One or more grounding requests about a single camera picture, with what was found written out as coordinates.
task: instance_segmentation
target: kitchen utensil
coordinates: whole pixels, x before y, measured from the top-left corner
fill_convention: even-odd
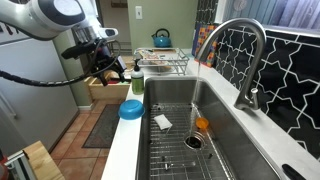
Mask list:
[[[167,35],[164,35],[164,34],[161,34],[159,35],[160,32],[166,32]],[[153,43],[154,43],[154,46],[155,47],[171,47],[171,40],[170,40],[170,33],[167,29],[165,28],[161,28],[161,29],[158,29],[156,31],[155,34],[153,34],[151,36],[153,38]]]

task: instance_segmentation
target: light switch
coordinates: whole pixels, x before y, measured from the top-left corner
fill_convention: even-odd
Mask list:
[[[142,6],[136,6],[136,19],[142,19]]]

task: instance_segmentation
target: white sponge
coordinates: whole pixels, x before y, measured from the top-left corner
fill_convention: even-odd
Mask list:
[[[157,124],[159,125],[161,130],[171,128],[171,126],[172,126],[172,124],[164,116],[164,114],[161,114],[159,116],[154,117],[154,120],[157,122]]]

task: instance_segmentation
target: bottle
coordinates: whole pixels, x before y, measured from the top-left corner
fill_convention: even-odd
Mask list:
[[[0,149],[0,180],[7,180],[8,179],[8,169],[4,165],[5,162],[7,162],[8,159],[2,154],[2,151]]]
[[[140,67],[138,66],[138,61],[140,59],[135,60],[135,66],[133,68],[133,71],[131,72],[131,82],[132,82],[132,91],[133,94],[139,95],[143,94],[144,91],[144,74],[140,70]]]

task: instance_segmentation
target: black cable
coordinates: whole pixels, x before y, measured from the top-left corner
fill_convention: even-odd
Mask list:
[[[98,54],[98,50],[101,46],[102,43],[104,43],[106,40],[105,39],[100,39],[98,44],[97,44],[97,47],[96,49],[94,50],[94,54],[93,54],[93,57],[91,58],[91,61],[89,63],[89,68],[87,70],[87,72],[84,72],[84,75],[87,75],[90,73],[90,70],[92,69],[93,65],[94,65],[94,62],[95,62],[95,59],[97,58],[97,54]]]
[[[95,49],[95,53],[93,55],[93,61],[95,61],[96,59],[96,56],[97,56],[97,53],[98,53],[98,49],[100,47],[100,45],[104,42],[105,40],[100,40],[96,49]],[[80,75],[78,77],[75,77],[73,79],[70,79],[70,80],[65,80],[65,81],[55,81],[55,82],[45,82],[45,81],[36,81],[36,80],[30,80],[30,79],[26,79],[26,78],[22,78],[22,77],[19,77],[19,76],[16,76],[16,75],[12,75],[10,73],[7,73],[5,71],[1,71],[0,70],[0,77],[3,77],[4,79],[7,79],[7,80],[10,80],[10,81],[14,81],[16,83],[20,83],[20,84],[25,84],[25,85],[29,85],[29,86],[36,86],[36,87],[60,87],[60,86],[66,86],[66,85],[70,85],[70,84],[73,84],[73,83],[76,83],[76,82],[79,82],[79,81],[82,81],[84,79],[86,79],[87,77],[90,77],[90,76],[97,76],[98,74],[108,70],[111,66],[113,66],[117,61],[117,57],[114,58],[113,62],[108,65],[107,67],[97,71],[97,72],[94,72],[90,75],[89,72],[86,72],[84,73],[83,75]]]

